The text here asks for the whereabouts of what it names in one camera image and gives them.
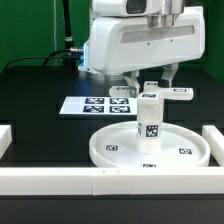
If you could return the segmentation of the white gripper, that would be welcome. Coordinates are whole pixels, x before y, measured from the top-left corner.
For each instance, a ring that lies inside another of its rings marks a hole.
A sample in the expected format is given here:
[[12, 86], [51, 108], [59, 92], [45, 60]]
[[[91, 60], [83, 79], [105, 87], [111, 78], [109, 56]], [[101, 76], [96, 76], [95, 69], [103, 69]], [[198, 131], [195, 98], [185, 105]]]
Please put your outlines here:
[[200, 58], [204, 49], [203, 8], [187, 7], [171, 27], [150, 27], [146, 17], [97, 18], [90, 31], [88, 62], [105, 75], [126, 72], [129, 94], [136, 98], [138, 70], [166, 65], [159, 85], [171, 88], [177, 63]]

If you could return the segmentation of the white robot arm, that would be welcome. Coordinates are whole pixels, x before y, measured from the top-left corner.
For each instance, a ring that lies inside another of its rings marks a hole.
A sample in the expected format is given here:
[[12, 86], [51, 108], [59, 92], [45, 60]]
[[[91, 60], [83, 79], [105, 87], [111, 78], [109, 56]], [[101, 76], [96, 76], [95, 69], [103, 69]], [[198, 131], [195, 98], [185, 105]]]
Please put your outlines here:
[[159, 85], [170, 87], [178, 64], [205, 49], [201, 6], [185, 0], [90, 0], [90, 35], [79, 70], [96, 80], [125, 79], [139, 93], [139, 71], [162, 66]]

